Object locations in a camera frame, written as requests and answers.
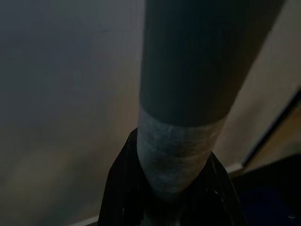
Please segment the wall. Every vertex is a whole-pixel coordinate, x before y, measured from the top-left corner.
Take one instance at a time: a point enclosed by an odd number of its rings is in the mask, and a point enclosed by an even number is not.
[[[290,0],[214,152],[240,163],[301,82],[301,3]],[[98,214],[108,170],[137,125],[143,1],[0,3],[0,225]]]

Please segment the beige wall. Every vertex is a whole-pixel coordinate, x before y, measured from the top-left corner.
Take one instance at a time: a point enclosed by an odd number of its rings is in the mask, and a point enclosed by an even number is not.
[[[301,5],[290,0],[215,152],[240,162],[301,82]],[[143,1],[0,2],[0,225],[98,214],[136,127]]]

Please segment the gray pipe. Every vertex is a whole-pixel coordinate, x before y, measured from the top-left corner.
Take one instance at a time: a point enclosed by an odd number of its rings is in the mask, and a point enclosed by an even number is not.
[[[264,10],[254,14],[256,7],[238,0],[146,1],[137,151],[163,200],[196,178],[213,148],[268,30],[249,31],[254,16],[266,19]]]

